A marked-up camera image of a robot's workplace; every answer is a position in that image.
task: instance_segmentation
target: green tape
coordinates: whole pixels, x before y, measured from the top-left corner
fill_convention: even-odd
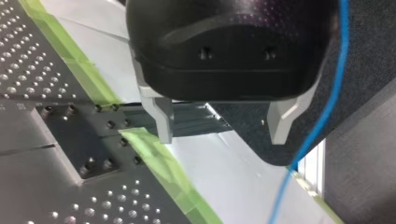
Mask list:
[[[145,128],[121,130],[120,133],[142,157],[150,171],[192,223],[222,223],[157,136]]]
[[[319,196],[314,197],[314,200],[329,215],[329,217],[332,218],[334,223],[344,224],[344,221],[341,220],[341,218],[339,216],[337,216],[334,213],[334,211],[329,207],[329,205],[327,205],[325,202],[323,202],[323,200]]]
[[[20,0],[20,3],[94,103],[103,106],[121,103],[117,94],[103,80],[97,68],[56,18],[44,9],[40,0]]]

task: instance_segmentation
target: white panel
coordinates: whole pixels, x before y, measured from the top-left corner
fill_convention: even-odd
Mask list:
[[[267,222],[286,168],[263,162],[234,131],[179,137],[168,148],[224,223]],[[277,223],[333,221],[292,179]]]

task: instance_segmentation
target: blue cable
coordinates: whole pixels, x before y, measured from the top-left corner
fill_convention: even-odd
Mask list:
[[[340,21],[341,21],[341,51],[338,58],[337,70],[335,73],[335,80],[332,86],[332,92],[329,97],[329,100],[324,107],[317,123],[315,124],[311,133],[305,138],[303,144],[297,151],[296,156],[291,162],[291,167],[283,179],[282,185],[280,186],[279,192],[276,196],[276,201],[274,204],[274,208],[272,210],[272,214],[270,219],[268,220],[268,224],[275,224],[276,218],[279,214],[279,208],[282,203],[282,199],[285,195],[286,187],[290,182],[291,173],[293,170],[297,169],[298,161],[306,154],[311,145],[314,143],[315,139],[318,137],[320,131],[323,126],[326,124],[329,119],[330,114],[332,113],[335,105],[337,104],[338,98],[341,93],[341,86],[343,84],[344,78],[344,70],[347,63],[347,50],[349,45],[349,21],[348,21],[348,2],[347,0],[340,0]]]

